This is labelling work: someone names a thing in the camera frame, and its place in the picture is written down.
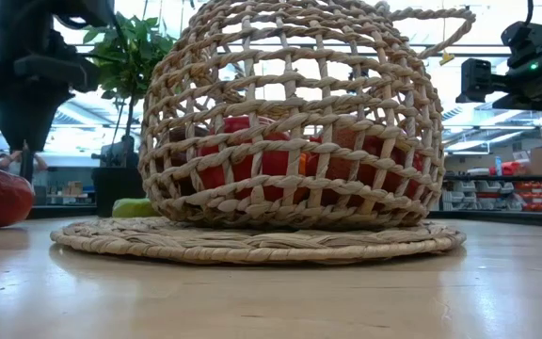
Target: woven placemat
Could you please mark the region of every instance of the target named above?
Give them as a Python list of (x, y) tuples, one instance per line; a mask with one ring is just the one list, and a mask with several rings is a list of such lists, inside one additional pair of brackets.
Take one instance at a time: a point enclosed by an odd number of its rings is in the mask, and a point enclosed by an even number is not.
[(166, 218), (76, 222), (51, 233), (56, 243), (100, 254), (192, 264), (351, 264), (460, 246), (466, 235), (439, 223), (380, 232), (214, 230)]

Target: person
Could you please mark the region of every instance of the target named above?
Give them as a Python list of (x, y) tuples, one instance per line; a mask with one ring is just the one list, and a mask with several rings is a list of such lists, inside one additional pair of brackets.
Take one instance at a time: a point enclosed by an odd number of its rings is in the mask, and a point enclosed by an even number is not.
[[(120, 140), (122, 141), (123, 146), (125, 146), (124, 143), (127, 140), (127, 136), (122, 136)], [(136, 169), (137, 165), (139, 164), (139, 155), (135, 152), (135, 146), (136, 146), (136, 140), (133, 137), (129, 136), (128, 145), (126, 145), (127, 163), (125, 164), (125, 166), (128, 169)]]
[[(20, 168), (23, 161), (23, 152), (15, 151), (10, 156), (0, 158), (0, 170), (4, 170), (10, 174), (20, 175)], [(47, 170), (47, 164), (38, 154), (35, 153), (35, 162), (33, 164), (34, 173), (39, 173)]]

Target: black cable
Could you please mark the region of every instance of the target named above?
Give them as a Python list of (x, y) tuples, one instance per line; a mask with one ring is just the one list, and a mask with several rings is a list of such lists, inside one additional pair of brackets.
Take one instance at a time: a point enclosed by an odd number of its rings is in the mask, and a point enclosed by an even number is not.
[(77, 23), (75, 20), (67, 15), (57, 15), (57, 19), (70, 29), (84, 29), (88, 26), (87, 23)]
[(114, 144), (114, 140), (117, 138), (117, 132), (119, 131), (119, 126), (120, 126), (120, 117), (122, 116), (122, 109), (124, 108), (124, 100), (122, 101), (122, 103), (120, 104), (120, 109), (119, 109), (119, 118), (117, 119), (117, 126), (116, 128), (114, 129), (114, 136), (112, 136), (112, 143)]
[(524, 25), (528, 25), (531, 20), (533, 19), (533, 12), (534, 12), (534, 1), (528, 0), (528, 13), (526, 14), (526, 21), (524, 22)]

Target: ceiling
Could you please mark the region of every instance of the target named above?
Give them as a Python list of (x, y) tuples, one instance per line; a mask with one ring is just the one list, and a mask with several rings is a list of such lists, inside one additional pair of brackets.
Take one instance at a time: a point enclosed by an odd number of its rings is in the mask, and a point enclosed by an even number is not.
[[(205, 1), (196, 0), (199, 7)], [(449, 53), (460, 55), (445, 66), (439, 66), (439, 57), (432, 57), (428, 60), (427, 70), (432, 75), (432, 81), (445, 108), (445, 125), (454, 125), (453, 129), (445, 131), (444, 138), (449, 140), (447, 146), (460, 143), (462, 140), (494, 139), (506, 136), (518, 131), (480, 131), (478, 129), (466, 129), (466, 126), (483, 124), (537, 124), (542, 118), (542, 113), (537, 112), (511, 112), (494, 110), (491, 105), (465, 104), (458, 105), (454, 98), (459, 95), (461, 71), (460, 65), (469, 56), (475, 56), (489, 60), (495, 72), (506, 70), (505, 60), (509, 52), (501, 46), (500, 35), (511, 23), (523, 20), (526, 16), (526, 2), (516, 1), (492, 1), (492, 0), (390, 0), (391, 10), (406, 7), (414, 8), (461, 8), (469, 5), (476, 13), (477, 22), (472, 31), (458, 43), (456, 47), (449, 49)], [(534, 22), (542, 24), (542, 1), (534, 0)], [(125, 16), (136, 15), (141, 17), (144, 12), (144, 0), (116, 0), (117, 10)], [(146, 8), (146, 17), (161, 17), (167, 24), (167, 32), (177, 37), (179, 32), (185, 28), (189, 18), (195, 13), (185, 0), (150, 0)], [(411, 39), (414, 49), (423, 50), (443, 40), (443, 28), (447, 36), (452, 34), (459, 26), (458, 20), (434, 20), (420, 23), (416, 20), (404, 20), (396, 23), (395, 26)], [(80, 51), (88, 51), (90, 46), (81, 46), (83, 32), (69, 30), (56, 23), (56, 29), (62, 32), (67, 43), (76, 44)], [(256, 48), (276, 48), (272, 45), (258, 45)], [(311, 65), (303, 65), (299, 69), (304, 72)], [(114, 136), (114, 126), (117, 123), (119, 114), (111, 101), (100, 98), (100, 92), (76, 93), (76, 96), (69, 100), (58, 110), (52, 132), (48, 138), (46, 151), (72, 153), (78, 151), (94, 152), (102, 145), (110, 143)], [(488, 99), (494, 100), (498, 95)], [(135, 117), (139, 120), (142, 115), (142, 105), (137, 105)], [(126, 123), (126, 115), (121, 117), (120, 125)], [(520, 137), (522, 134), (512, 136), (509, 139)]]

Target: wooden table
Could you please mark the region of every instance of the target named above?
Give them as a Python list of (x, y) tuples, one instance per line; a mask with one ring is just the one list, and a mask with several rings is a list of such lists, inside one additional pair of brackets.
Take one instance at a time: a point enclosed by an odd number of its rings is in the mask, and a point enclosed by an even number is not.
[(447, 256), (187, 266), (61, 248), (69, 219), (0, 230), (0, 338), (542, 338), (542, 228), (445, 220)]

